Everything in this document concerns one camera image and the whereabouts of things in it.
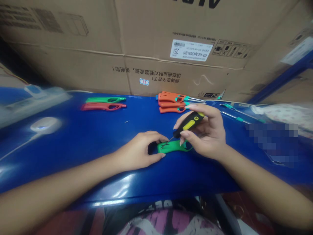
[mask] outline hand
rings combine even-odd
[[[164,153],[148,154],[148,145],[152,142],[166,142],[169,139],[155,131],[139,133],[126,145],[112,154],[122,171],[136,170],[150,166],[165,157]]]
[[[205,104],[191,104],[188,106],[190,112],[182,115],[176,122],[174,129],[177,129],[182,121],[193,111],[204,113],[205,117],[201,123],[191,131],[182,131],[182,144],[185,139],[190,142],[197,153],[215,160],[219,160],[226,147],[225,129],[220,111]]]

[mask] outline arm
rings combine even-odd
[[[101,181],[123,171],[147,167],[165,154],[148,155],[157,132],[139,133],[118,151],[0,195],[0,234],[24,234],[67,207]]]
[[[272,220],[287,227],[313,229],[313,203],[293,187],[226,145],[223,119],[218,109],[203,104],[189,108],[206,115],[196,129],[205,136],[199,138],[191,131],[183,131],[181,142],[187,139],[199,154],[219,161]],[[177,120],[175,127],[179,126],[186,115],[188,114]]]

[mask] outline orange tool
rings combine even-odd
[[[185,106],[168,107],[168,108],[159,107],[160,113],[182,113],[186,109],[188,109],[188,108],[186,108]]]
[[[166,92],[166,91],[162,91],[162,93],[159,93],[158,95],[156,95],[156,100],[180,102],[180,103],[183,101],[193,101],[193,102],[205,103],[205,100],[191,98],[190,96],[176,94],[176,93],[172,93],[172,92]]]
[[[180,106],[187,106],[189,104],[195,104],[195,103],[189,103],[189,102],[182,102],[182,103],[174,103],[174,102],[166,102],[166,101],[159,101],[159,106],[162,108],[168,108],[168,107],[180,107]]]

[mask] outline power strip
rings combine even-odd
[[[72,97],[59,87],[52,87],[44,91],[47,93],[47,96],[43,98],[35,99],[31,97],[2,107],[0,109],[0,128],[67,101]]]

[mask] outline screwdriver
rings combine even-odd
[[[182,131],[186,131],[186,130],[190,130],[192,128],[195,128],[197,125],[200,124],[200,122],[202,121],[202,119],[204,118],[204,114],[200,113],[200,112],[196,112],[193,111],[191,114],[189,114],[182,122],[182,124],[179,125],[179,127],[177,128],[177,130],[175,130],[173,132],[173,137],[168,141],[170,142],[173,138],[178,139],[180,137],[180,133]]]

